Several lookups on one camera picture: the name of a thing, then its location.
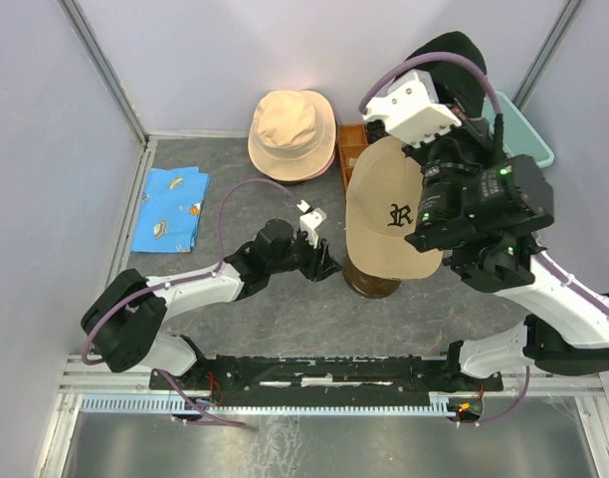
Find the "pink bucket hat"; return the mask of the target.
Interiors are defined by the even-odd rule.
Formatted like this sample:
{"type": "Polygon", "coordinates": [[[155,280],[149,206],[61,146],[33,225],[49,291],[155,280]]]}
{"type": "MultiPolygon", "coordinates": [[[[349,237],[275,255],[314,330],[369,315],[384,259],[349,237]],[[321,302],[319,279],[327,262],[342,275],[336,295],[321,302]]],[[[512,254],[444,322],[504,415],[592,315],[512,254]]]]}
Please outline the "pink bucket hat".
{"type": "Polygon", "coordinates": [[[318,178],[318,177],[322,176],[323,174],[325,174],[325,173],[326,173],[326,172],[327,172],[327,171],[330,169],[330,167],[333,165],[333,163],[334,163],[334,161],[335,161],[335,158],[336,158],[336,152],[334,152],[334,153],[331,155],[330,159],[329,159],[329,160],[328,160],[328,162],[327,162],[327,163],[326,163],[326,164],[325,164],[325,165],[324,165],[324,166],[321,168],[321,170],[319,170],[318,172],[316,172],[316,173],[314,173],[314,174],[312,174],[312,175],[308,176],[307,178],[305,178],[305,179],[304,179],[304,181],[309,181],[309,180],[312,180],[312,179],[318,178]]]}

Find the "wooden compartment tray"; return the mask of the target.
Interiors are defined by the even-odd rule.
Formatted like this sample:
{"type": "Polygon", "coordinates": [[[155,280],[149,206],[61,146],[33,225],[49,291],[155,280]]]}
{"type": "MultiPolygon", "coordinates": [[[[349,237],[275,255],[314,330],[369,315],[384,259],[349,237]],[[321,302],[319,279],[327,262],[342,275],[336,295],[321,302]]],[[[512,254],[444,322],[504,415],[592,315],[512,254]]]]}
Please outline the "wooden compartment tray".
{"type": "Polygon", "coordinates": [[[361,153],[372,143],[386,135],[381,120],[368,123],[344,124],[338,129],[337,153],[343,189],[347,190],[354,164],[361,153]]]}

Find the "black baseball cap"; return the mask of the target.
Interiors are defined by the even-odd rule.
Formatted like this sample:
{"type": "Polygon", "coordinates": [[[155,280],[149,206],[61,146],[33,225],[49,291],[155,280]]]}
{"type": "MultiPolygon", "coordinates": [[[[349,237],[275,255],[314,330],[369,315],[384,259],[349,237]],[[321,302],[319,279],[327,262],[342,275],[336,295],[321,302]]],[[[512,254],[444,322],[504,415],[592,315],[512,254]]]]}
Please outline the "black baseball cap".
{"type": "MultiPolygon", "coordinates": [[[[484,74],[487,73],[485,59],[473,41],[460,31],[444,33],[416,49],[408,59],[420,55],[448,52],[472,61],[484,74]]],[[[483,113],[485,91],[479,81],[465,68],[449,62],[425,63],[419,69],[428,72],[433,80],[441,103],[457,105],[470,117],[483,113]]]]}

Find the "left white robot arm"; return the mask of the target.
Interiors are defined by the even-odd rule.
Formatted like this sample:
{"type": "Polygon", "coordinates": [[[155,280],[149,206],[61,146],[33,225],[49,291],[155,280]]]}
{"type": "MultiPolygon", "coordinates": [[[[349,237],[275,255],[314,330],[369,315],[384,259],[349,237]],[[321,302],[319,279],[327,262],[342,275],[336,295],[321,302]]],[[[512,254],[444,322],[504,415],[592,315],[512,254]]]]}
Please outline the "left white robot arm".
{"type": "Polygon", "coordinates": [[[252,297],[277,274],[300,272],[319,282],[339,272],[318,234],[324,219],[319,209],[302,215],[298,228],[272,219],[253,240],[204,269],[150,277],[134,269],[120,272],[82,317],[89,346],[113,372],[142,365],[172,374],[183,387],[197,387],[206,376],[200,351],[183,335],[165,332],[164,323],[191,310],[252,297]]]}

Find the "black smiley bucket hat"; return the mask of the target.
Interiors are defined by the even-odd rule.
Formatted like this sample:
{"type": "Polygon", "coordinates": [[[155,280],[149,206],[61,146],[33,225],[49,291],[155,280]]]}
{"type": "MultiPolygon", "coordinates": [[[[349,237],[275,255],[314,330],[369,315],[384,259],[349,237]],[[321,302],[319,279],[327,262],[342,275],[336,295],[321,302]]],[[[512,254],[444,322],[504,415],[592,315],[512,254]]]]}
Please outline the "black smiley bucket hat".
{"type": "Polygon", "coordinates": [[[275,182],[279,185],[282,185],[284,187],[292,187],[292,186],[296,186],[299,184],[303,184],[306,182],[306,180],[301,179],[301,180],[278,180],[275,178],[269,178],[272,182],[275,182]]]}

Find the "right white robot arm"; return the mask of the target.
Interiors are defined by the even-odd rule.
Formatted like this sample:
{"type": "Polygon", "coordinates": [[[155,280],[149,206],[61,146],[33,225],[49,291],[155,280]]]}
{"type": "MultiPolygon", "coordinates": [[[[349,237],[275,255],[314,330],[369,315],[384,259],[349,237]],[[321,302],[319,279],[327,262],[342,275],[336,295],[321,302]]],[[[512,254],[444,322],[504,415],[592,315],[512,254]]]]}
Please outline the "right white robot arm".
{"type": "Polygon", "coordinates": [[[443,378],[465,389],[517,366],[579,376],[609,371],[609,294],[591,291],[537,240],[554,220],[551,185],[527,155],[502,148],[504,120],[472,118],[455,106],[404,146],[421,165],[422,194],[407,241],[446,253],[470,288],[526,309],[513,328],[452,344],[443,378]]]}

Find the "tan baseball cap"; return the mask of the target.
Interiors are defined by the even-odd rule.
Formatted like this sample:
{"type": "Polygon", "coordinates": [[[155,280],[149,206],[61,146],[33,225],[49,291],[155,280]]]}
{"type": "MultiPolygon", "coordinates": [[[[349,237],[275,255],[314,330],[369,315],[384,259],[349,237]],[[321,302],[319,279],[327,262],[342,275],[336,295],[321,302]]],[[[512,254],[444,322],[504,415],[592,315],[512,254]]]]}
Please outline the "tan baseball cap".
{"type": "Polygon", "coordinates": [[[440,267],[439,250],[419,252],[405,237],[415,231],[422,192],[419,164],[392,136],[357,158],[346,191],[348,256],[361,272],[381,279],[419,280],[440,267]]]}

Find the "beige mannequin head stand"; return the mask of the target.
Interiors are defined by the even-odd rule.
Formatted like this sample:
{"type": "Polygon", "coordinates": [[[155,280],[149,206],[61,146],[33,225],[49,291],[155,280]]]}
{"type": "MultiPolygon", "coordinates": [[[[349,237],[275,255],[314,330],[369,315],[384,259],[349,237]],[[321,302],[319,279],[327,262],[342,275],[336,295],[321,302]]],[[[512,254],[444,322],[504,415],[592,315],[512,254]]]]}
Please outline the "beige mannequin head stand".
{"type": "Polygon", "coordinates": [[[383,279],[363,273],[346,256],[343,278],[348,288],[365,299],[384,299],[395,293],[402,284],[399,280],[383,279]]]}

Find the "beige bucket hat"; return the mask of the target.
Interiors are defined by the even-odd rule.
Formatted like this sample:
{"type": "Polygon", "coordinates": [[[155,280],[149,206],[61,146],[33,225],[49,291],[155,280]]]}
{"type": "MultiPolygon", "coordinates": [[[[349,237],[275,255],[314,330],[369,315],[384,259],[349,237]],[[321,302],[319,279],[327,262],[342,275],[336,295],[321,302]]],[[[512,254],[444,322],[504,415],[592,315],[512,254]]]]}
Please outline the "beige bucket hat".
{"type": "Polygon", "coordinates": [[[255,108],[248,154],[269,178],[305,179],[321,170],[335,145],[335,115],[330,102],[318,92],[272,91],[255,108]]]}

